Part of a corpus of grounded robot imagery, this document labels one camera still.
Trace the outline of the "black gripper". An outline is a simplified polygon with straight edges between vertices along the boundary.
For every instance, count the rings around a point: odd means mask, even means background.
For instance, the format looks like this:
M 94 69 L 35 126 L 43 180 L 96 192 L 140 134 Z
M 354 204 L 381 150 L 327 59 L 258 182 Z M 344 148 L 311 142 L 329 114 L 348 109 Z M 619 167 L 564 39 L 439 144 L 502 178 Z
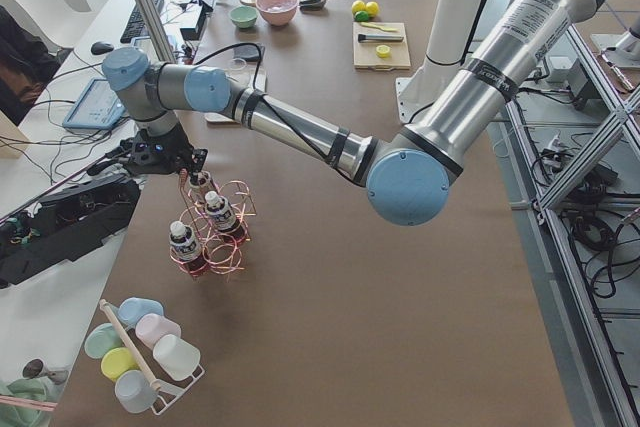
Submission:
M 194 173 L 202 171 L 207 155 L 207 149 L 191 145 L 182 127 L 160 136 L 142 129 L 132 138 L 131 151 L 121 158 L 121 164 L 132 175 L 172 174 L 182 169 Z

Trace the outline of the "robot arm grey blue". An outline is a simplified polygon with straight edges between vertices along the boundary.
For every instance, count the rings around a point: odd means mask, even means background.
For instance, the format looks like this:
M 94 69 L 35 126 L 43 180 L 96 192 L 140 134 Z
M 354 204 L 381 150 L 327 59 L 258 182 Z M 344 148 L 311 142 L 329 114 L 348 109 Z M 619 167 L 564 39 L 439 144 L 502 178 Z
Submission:
M 321 86 L 310 91 L 299 86 L 298 66 L 291 63 L 282 84 L 287 101 L 243 86 L 219 68 L 152 62 L 133 47 L 113 51 L 102 67 L 151 151 L 154 172 L 197 176 L 206 155 L 192 146 L 177 114 L 214 112 L 324 162 L 365 188 L 382 218 L 415 226 L 443 209 L 466 151 L 516 97 L 540 59 L 604 1 L 514 0 L 454 68 L 443 91 L 390 141 L 326 120 L 327 113 L 352 118 L 373 112 L 380 97 L 371 81 L 340 79 L 337 55 L 313 62 Z

